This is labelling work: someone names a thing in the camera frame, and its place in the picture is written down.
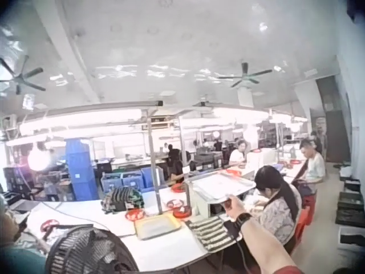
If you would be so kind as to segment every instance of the fan grille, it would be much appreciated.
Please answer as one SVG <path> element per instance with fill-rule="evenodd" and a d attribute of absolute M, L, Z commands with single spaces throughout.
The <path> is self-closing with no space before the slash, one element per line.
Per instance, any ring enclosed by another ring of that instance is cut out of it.
<path fill-rule="evenodd" d="M 53 245 L 46 268 L 50 274 L 138 271 L 128 248 L 118 237 L 105 230 L 86 227 L 70 230 Z"/>

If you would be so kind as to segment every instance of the yellow tray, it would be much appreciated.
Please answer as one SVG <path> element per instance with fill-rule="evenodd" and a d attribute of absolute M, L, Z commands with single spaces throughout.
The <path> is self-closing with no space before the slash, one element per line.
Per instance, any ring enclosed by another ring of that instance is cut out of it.
<path fill-rule="evenodd" d="M 147 217 L 135 221 L 138 239 L 149 240 L 169 234 L 181 228 L 181 223 L 171 213 Z"/>

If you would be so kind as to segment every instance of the wristwatch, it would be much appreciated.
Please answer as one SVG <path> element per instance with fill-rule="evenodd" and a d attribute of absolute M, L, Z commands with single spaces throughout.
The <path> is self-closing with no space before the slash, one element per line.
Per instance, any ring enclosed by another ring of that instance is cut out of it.
<path fill-rule="evenodd" d="M 243 226 L 243 224 L 248 221 L 250 218 L 252 217 L 252 215 L 250 213 L 241 213 L 236 221 L 234 222 L 236 224 L 236 227 L 238 229 L 241 229 L 241 227 Z"/>

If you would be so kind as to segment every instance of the floor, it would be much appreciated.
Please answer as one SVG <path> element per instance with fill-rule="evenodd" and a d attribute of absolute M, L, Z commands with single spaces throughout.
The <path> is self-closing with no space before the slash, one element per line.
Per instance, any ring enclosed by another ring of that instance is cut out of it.
<path fill-rule="evenodd" d="M 337 249 L 339 226 L 335 224 L 336 204 L 343 183 L 340 182 L 339 171 L 333 164 L 327 164 L 327 173 L 326 181 L 318 186 L 314 221 L 306 227 L 302 242 L 292 255 L 304 273 L 330 274 L 348 264 L 348 258 Z M 190 272 L 216 273 L 205 260 L 191 265 Z M 233 271 L 224 269 L 223 273 L 231 274 Z"/>

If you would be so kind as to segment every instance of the red sleeve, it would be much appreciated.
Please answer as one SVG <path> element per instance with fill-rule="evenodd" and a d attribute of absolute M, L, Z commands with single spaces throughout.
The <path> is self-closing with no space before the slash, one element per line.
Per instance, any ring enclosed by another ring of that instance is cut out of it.
<path fill-rule="evenodd" d="M 274 274 L 303 274 L 303 272 L 297 267 L 284 267 L 276 271 Z"/>

